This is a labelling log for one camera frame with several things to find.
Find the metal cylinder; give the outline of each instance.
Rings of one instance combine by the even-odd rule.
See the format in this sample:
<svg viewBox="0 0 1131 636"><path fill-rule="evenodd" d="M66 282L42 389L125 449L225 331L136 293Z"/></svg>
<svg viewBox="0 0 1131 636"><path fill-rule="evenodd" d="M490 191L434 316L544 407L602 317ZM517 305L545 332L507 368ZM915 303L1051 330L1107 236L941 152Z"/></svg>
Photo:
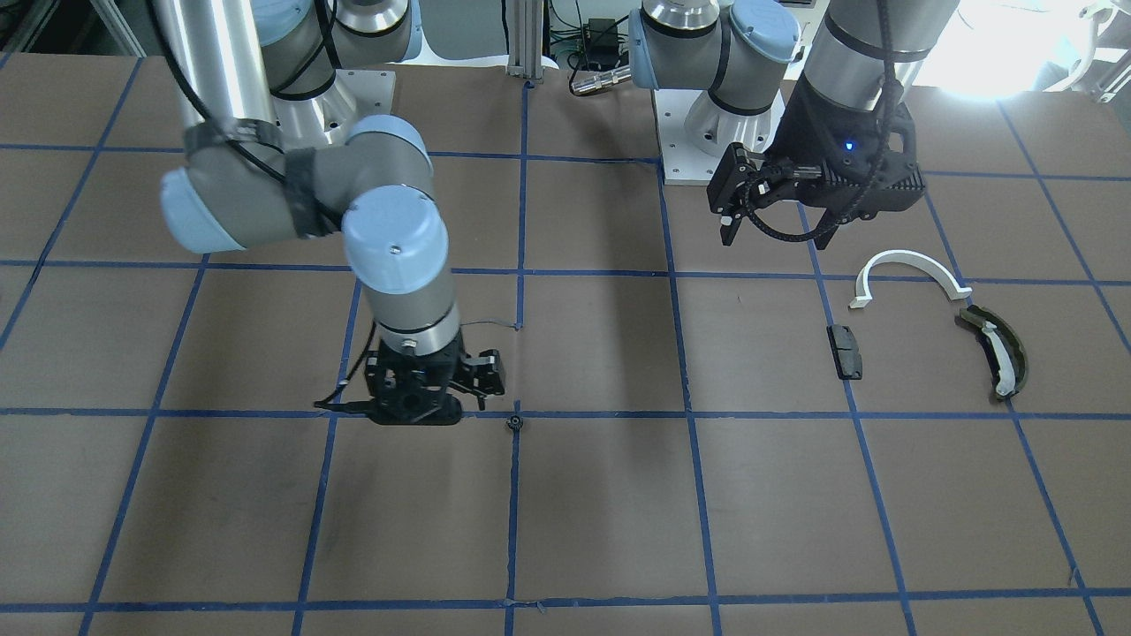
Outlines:
<svg viewBox="0 0 1131 636"><path fill-rule="evenodd" d="M275 121L250 2L157 0L157 16L192 89L219 119ZM184 127L204 121L182 101Z"/></svg>
<svg viewBox="0 0 1131 636"><path fill-rule="evenodd" d="M642 0L640 9L657 24L677 31L699 31L715 24L717 0Z"/></svg>
<svg viewBox="0 0 1131 636"><path fill-rule="evenodd" d="M910 86L959 0L890 1L896 78ZM813 38L805 78L845 108L875 108L883 84L883 46L874 0L834 0Z"/></svg>
<svg viewBox="0 0 1131 636"><path fill-rule="evenodd" d="M456 283L447 264L431 283L415 292L386 294L368 285L362 289L381 340L394 351L435 353L459 332Z"/></svg>
<svg viewBox="0 0 1131 636"><path fill-rule="evenodd" d="M338 22L349 31L383 33L405 18L408 0L339 0Z"/></svg>
<svg viewBox="0 0 1131 636"><path fill-rule="evenodd" d="M322 29L313 10L307 11L307 17L285 37L264 46L264 67L267 70L268 85L279 87L322 43ZM329 54L322 50L307 70L302 71L290 86L283 88L287 95L313 97L328 88L334 78L334 66Z"/></svg>

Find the grid line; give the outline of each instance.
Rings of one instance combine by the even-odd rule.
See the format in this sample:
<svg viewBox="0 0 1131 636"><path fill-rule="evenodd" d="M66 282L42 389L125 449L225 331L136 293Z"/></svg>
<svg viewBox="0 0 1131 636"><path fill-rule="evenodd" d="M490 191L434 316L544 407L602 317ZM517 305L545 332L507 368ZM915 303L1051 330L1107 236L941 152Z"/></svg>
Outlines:
<svg viewBox="0 0 1131 636"><path fill-rule="evenodd" d="M907 596L915 602L976 601L987 599L1080 599L1091 598L1128 599L1129 587L1015 587L994 590L926 590L909 591ZM837 603L898 602L898 592L834 592L828 594L749 594L718 596L720 605L827 605ZM598 607L673 607L709 605L706 595L637 598L613 596L593 599L585 596L551 596L536 601L510 602L509 599L407 599L407 600L342 600L310 601L308 612L334 611L398 611L398 610L504 610L508 607L526 608L598 608ZM0 603L0 614L24 613L78 613L88 603ZM95 603L95 613L129 612L279 612L295 611L294 601L159 601L159 602L112 602Z"/></svg>
<svg viewBox="0 0 1131 636"><path fill-rule="evenodd" d="M19 320L19 315L24 311L24 306L27 304L27 299L32 295L32 289L35 287L35 283L40 278L40 273L43 272L43 263L48 260L51 249L55 247L55 241L59 240L59 234L62 232L63 224L67 223L67 218L70 217L71 212L75 209L75 204L78 203L78 198L83 194L83 187L86 186L87 179L90 178L90 172L94 171L94 164L98 161L98 154L101 153L102 147L106 145L106 139L110 138L110 131L114 129L114 122L118 121L118 115L122 112L122 106L126 104L126 97L129 96L130 88L133 87L133 81L137 79L139 70L141 70L141 58L138 58L138 60L133 63L133 70L130 71L130 76L126 80L126 85L122 87L121 94L118 96L118 102L114 104L114 109L110 113L106 127L102 130L102 136L98 137L97 145L95 145L92 149L90 160L86 162L86 167L83 170L83 174L79 177L78 183L75 186L75 191L71 192L71 197L67 201L67 206L63 207L63 212L59 216L59 222L55 223L54 229L51 231L51 235L48 237L48 242L43 247L43 251L40 252L40 258L36 260L35 269L32 270L32 276L27 280L27 284L24 286L24 292L20 294L19 300L16 301L16 307L12 309L11 317L8 318L8 324L5 326L3 332L0 333L0 351L2 351L5 345L8 343L8 338L11 336L12 329L16 327L16 321Z"/></svg>
<svg viewBox="0 0 1131 636"><path fill-rule="evenodd" d="M208 255L200 258L201 267L197 269L197 276L192 282L192 289L189 291L188 300L184 302L184 311L181 313L181 321L176 327L176 335L173 336L173 343L170 346L169 355L165 359L165 367L161 373L161 381L157 384L157 392L153 397L153 405L149 409L149 415L146 418L145 428L141 431L141 438L138 440L138 448L133 455L133 464L130 467L129 478L126 480L126 488L122 491L121 502L118 506L118 514L114 517L114 524L110 530L110 538L106 540L106 549L102 555L102 562L100 564L98 571L95 575L94 585L90 588L90 599L87 601L86 610L83 613L83 622L79 625L78 636L86 636L90 630L90 621L94 619L95 607L102 595L102 588L106 583L106 575L110 574L110 564L114 558L114 550L118 548L118 540L121 536L122 526L126 524L126 514L129 512L130 500L133 497L133 489L137 487L138 475L141 472L141 462L145 459L145 452L149 446L149 439L153 437L153 429L157 421L157 412L161 407L161 401L164 398L165 389L169 387L169 378L173 372L173 363L176 361L176 354L181 349L181 343L184 341L184 332L188 329L189 318L192 315L192 308L196 306L197 296L200 293L200 284L204 282L205 273L207 272L207 269L202 267L206 263L208 263Z"/></svg>
<svg viewBox="0 0 1131 636"><path fill-rule="evenodd" d="M515 276L515 328L521 329L526 321L526 195L529 177L529 149L530 138L530 91L535 88L533 81L523 83L521 93L521 121L519 128L519 165L518 165L518 275ZM515 413L521 411L521 403L515 401ZM503 616L503 636L515 635L515 608L513 599L517 595L517 570L518 570L518 475L519 475L519 445L520 431L512 431L511 436L511 464L510 464L510 497L507 500L507 610Z"/></svg>
<svg viewBox="0 0 1131 636"><path fill-rule="evenodd" d="M805 215L805 206L797 201L797 214L801 217L801 231L809 232L809 218ZM817 246L813 241L806 241L809 258L813 263L813 274L817 276L817 289L821 294L821 306L824 309L824 320L828 326L836 324L832 316L832 304L829 302L829 292L824 286L824 277L821 274L821 261L817 253ZM915 618L912 616L910 600L907 595L907 583L904 581L904 569L899 562L899 552L896 550L896 538L891 532L891 522L888 518L888 508L883 502L883 493L880 489L880 480L875 474L875 465L872 463L872 452L867 446L867 436L864 433L864 424L861 421L856 409L856 397L853 395L852 385L848 380L840 380L844 386L845 401L848 403L848 413L852 416L853 429L856 432L856 442L860 445L860 453L864 459L864 470L867 473L867 481L872 488L872 497L875 500L875 510L880 518L880 527L883 531L883 541L888 548L888 558L891 560L891 571L896 579L899 605L903 609L904 621L907 624L908 636L916 636Z"/></svg>
<svg viewBox="0 0 1131 636"><path fill-rule="evenodd" d="M340 386L346 379L346 371L349 368L349 352L353 349L353 334L357 326L357 307L361 303L361 281L354 280L353 298L349 300L349 315L346 318L345 336L342 342L342 360L338 362L338 381L335 388ZM334 398L335 403L340 402L342 396ZM307 540L307 556L302 561L302 577L299 581L299 601L294 610L294 621L291 624L292 636L302 634L302 621L307 607L307 598L310 594L310 578L314 571L314 555L318 551L318 536L322 527L322 510L326 509L326 492L330 484L330 462L334 461L334 441L337 438L338 414L329 413L329 422L326 426L326 447L322 452L322 467L319 471L318 489L314 496L314 512L310 519L310 535Z"/></svg>
<svg viewBox="0 0 1131 636"><path fill-rule="evenodd" d="M656 180L659 189L659 216L664 229L664 252L667 259L667 283L672 295L672 319L675 328L675 350L680 361L680 384L683 389L683 410L688 421L688 442L691 449L691 469L696 480L696 504L699 508L699 533L702 538L703 568L707 578L707 600L710 607L711 628L715 636L723 636L723 617L718 604L718 586L715 581L715 552L710 539L710 519L707 515L707 491L703 487L702 456L699 452L699 427L691 403L691 381L688 377L688 355L683 343L683 319L680 312L680 290L675 275L675 250L672 244L672 227L667 215L667 199L664 197L664 165L656 164Z"/></svg>
<svg viewBox="0 0 1131 636"><path fill-rule="evenodd" d="M1080 261L1080 266L1083 267L1083 274L1091 282L1093 289L1096 291L1096 295L1099 296L1099 303L1104 306L1104 311L1107 312L1107 318L1112 321L1112 326L1115 327L1115 333L1119 334L1120 340L1123 341L1123 349L1131 353L1131 342L1128 341L1128 336L1123 333L1123 327L1120 326L1119 319L1115 317L1115 312L1112 311L1111 304L1107 303L1107 296L1104 295L1104 290L1096 284L1096 277L1091 273L1091 267L1088 266L1088 261L1083 258L1083 252L1080 251L1080 246L1076 242L1076 238L1072 237L1072 232L1068 227L1068 223L1064 221L1064 216L1060 212L1060 207L1056 206L1056 201L1053 200L1052 194L1048 191L1048 186L1045 183L1044 177L1037 169L1036 162L1033 160L1033 155L1029 154L1029 149L1025 146L1025 140L1021 139L1021 135L1018 132L1017 127L1013 124L1013 120L1009 117L1009 112L1005 111L1005 105L998 101L998 110L1001 111L1002 117L1005 119L1005 124L1009 127L1010 134L1013 136L1013 140L1017 141L1018 147L1021 148L1021 154L1025 155L1025 161L1028 162L1029 169L1033 170L1033 175L1037 179L1037 184L1041 186L1041 191L1044 192L1045 199L1048 201L1048 207L1053 212L1053 216L1056 217L1056 222L1061 226L1061 231L1064 232L1064 238L1068 239L1069 244L1072 247L1072 252L1076 253L1076 258Z"/></svg>
<svg viewBox="0 0 1131 636"><path fill-rule="evenodd" d="M1029 156L1028 149L1025 147L1025 144L1021 141L1021 137L1018 135L1017 129L1013 128L1013 123L1012 123L1012 121L1009 120L1009 115L1005 113L1005 109L1001 104L1000 101L998 102L998 109L1001 111L1002 115L1005 118L1005 122L1009 126L1010 132L1012 132L1012 135L1013 135L1013 139L1017 141L1018 146L1020 147L1021 153L1025 155L1026 161L1028 161L1029 167L1033 169L1033 174L1037 178L1037 182L1041 184L1041 189L1044 191L1045 197L1048 199L1048 205L1053 208L1053 214L1056 215L1056 218L1057 218L1057 221L1061 224L1061 229L1063 230L1065 238L1068 238L1069 242L1072 244L1072 249L1076 252L1077 258L1080 260L1080 265L1083 267L1085 274L1088 276L1089 281L1091 281L1091 283L1094 285L1095 284L1095 278L1091 276L1091 270L1088 267L1088 264L1085 261L1083 255L1077 248L1076 240L1069 233L1068 225L1064 224L1063 220L1060 216L1060 212L1056 209L1056 204L1053 203L1053 199L1050 196L1048 190L1045 187L1044 181L1041 180L1041 174L1037 172L1036 164L1033 162L1033 158ZM953 250L950 247L950 240L947 238L947 232L943 230L942 222L940 221L938 212L934 208L934 204L930 199L930 195L927 195L927 206L931 209L931 215L934 217L935 225L939 229L939 238L942 240L942 244L943 244L943 247L947 250L947 256L950 258L950 264L953 267L955 277L958 280L958 282L960 284L966 285L967 281L965 280L965 276L962 276L962 274L961 274L961 268L958 265L958 259L955 257L955 252L953 252ZM1104 302L1104 306L1106 307L1106 301L1104 300L1103 293L1100 293L1099 287L1096 286L1095 290L1096 290L1096 293L1099 294L1100 301ZM973 304L974 304L973 296L967 298L966 299L966 306L970 307ZM1112 321L1115 323L1115 317L1111 316L1111 318L1112 318ZM1071 568L1071 570L1070 570L1072 573L1072 577L1071 578L1073 581L1076 581L1077 587L1082 593L1083 605L1085 605L1085 610L1088 612L1088 619L1091 621L1091 626L1093 626L1093 628L1096 631L1096 636L1104 636L1104 628L1099 624L1099 617L1096 614L1096 609L1095 609L1095 607L1094 607L1094 604L1091 602L1091 599L1089 598L1089 595L1087 593L1087 585L1083 582L1083 576L1080 574L1080 568L1077 567L1076 557L1073 556L1072 548L1069 544L1068 535L1064 534L1064 528L1061 526L1060 517L1056 514L1056 509L1053 506L1052 499L1048 497L1048 491L1045 488L1044 478L1042 478L1042 475L1041 475L1041 469L1037 466L1036 458L1034 457L1033 450L1029 447L1029 440L1028 440L1028 438L1025 435L1025 429L1021 427L1021 420L1020 420L1020 418L1018 418L1017 410L1013 407L1013 401L1012 399L1007 399L1005 401L1005 406L1007 406L1007 409L1009 411L1010 420L1012 421L1013 428L1015 428L1015 430L1017 432L1018 441L1021 445L1021 450L1025 453L1026 461L1029 463L1029 470L1033 473L1033 478L1034 478L1034 480L1036 482L1037 490L1041 492L1042 500L1043 500L1043 502L1045 505L1045 508L1046 508L1046 510L1048 513L1048 518L1052 522L1053 528L1056 532L1056 539L1060 542L1061 550L1064 553L1064 558L1068 561L1069 567Z"/></svg>
<svg viewBox="0 0 1131 636"><path fill-rule="evenodd" d="M329 418L323 411L270 411L270 410L224 410L224 409L158 409L158 418L197 418L197 419L319 419ZM524 418L543 420L584 420L584 419L646 419L671 420L683 419L687 411L520 411ZM81 409L81 407L41 407L41 406L0 406L0 415L27 415L53 418L59 415L76 415L84 418L130 418L146 416L147 409ZM464 418L495 419L513 415L512 411L468 411ZM697 420L829 420L849 419L849 411L691 411ZM1062 421L1106 421L1128 422L1131 413L1055 413L1055 412L964 412L964 411L857 411L861 420L1062 420ZM360 414L339 413L338 419L364 419Z"/></svg>
<svg viewBox="0 0 1131 636"><path fill-rule="evenodd" d="M31 259L0 259L0 267L33 267L37 264ZM159 261L159 260L58 260L48 259L43 261L43 267L68 267L68 268L106 268L106 269L196 269L199 263L189 261ZM208 263L207 269L228 270L265 270L265 272L331 272L352 273L348 265L325 265L325 264L287 264L287 263ZM494 267L452 267L454 274L481 275L481 276L619 276L619 277L641 277L641 278L666 278L667 272L651 269L530 269L518 268L494 268ZM826 281L855 281L855 274L823 274ZM677 278L751 278L751 280L779 280L779 281L815 281L814 274L803 272L682 272L676 270ZM871 274L871 281L906 282L906 283L934 283L930 276ZM1071 278L993 278L993 277L962 277L966 283L979 283L986 285L1042 285L1042 286L1108 286L1128 287L1131 281L1116 280L1071 280Z"/></svg>
<svg viewBox="0 0 1131 636"><path fill-rule="evenodd" d="M1015 413L1012 401L1007 402L1010 413ZM1056 508L1053 506L1053 500L1048 496L1048 489L1045 487L1045 480L1041 475L1041 469L1037 466L1037 458L1033 454L1033 447L1029 445L1029 438L1025 435L1025 427L1021 426L1021 420L1017 416L1013 418L1013 429L1017 431L1017 438L1021 442L1021 450L1025 452L1025 459L1029 463L1029 470L1033 471L1033 479L1037 482L1037 490L1041 492L1042 502L1045 505L1045 509L1048 512L1048 519L1053 524L1053 528L1056 531L1056 540L1060 541L1061 550L1064 552L1064 559L1068 561L1068 567L1071 568L1069 571L1072 573L1072 581L1076 582L1077 588L1080 590L1083 599L1083 607L1088 611L1088 618L1091 620L1091 627L1096 630L1096 636L1104 636L1104 627L1099 624L1099 616L1096 614L1096 607L1091 602L1091 596L1088 593L1088 585L1083 581L1083 574L1080 571L1079 564L1076 560L1076 556L1072 553L1072 547L1069 544L1068 534L1064 533L1064 526L1061 525L1060 515L1056 514Z"/></svg>

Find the metal pole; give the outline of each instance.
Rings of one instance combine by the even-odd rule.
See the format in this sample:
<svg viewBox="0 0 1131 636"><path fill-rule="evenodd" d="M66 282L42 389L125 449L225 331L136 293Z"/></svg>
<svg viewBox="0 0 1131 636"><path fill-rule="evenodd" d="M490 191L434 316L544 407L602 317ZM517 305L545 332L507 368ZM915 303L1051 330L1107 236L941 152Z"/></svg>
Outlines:
<svg viewBox="0 0 1131 636"><path fill-rule="evenodd" d="M512 0L507 6L510 22L510 60L507 75L542 81L542 28L545 0Z"/></svg>
<svg viewBox="0 0 1131 636"><path fill-rule="evenodd" d="M114 0L90 0L90 6L94 7L94 11L98 14L102 18L102 23L106 25L106 31L118 42L127 53L136 58L145 57L145 49L141 48L141 43L133 35L133 31L130 28L130 23L126 22L126 17L122 16L122 11L114 3Z"/></svg>
<svg viewBox="0 0 1131 636"><path fill-rule="evenodd" d="M221 119L275 122L259 36L247 0L158 0L165 37L192 89ZM182 101L185 128L204 121Z"/></svg>

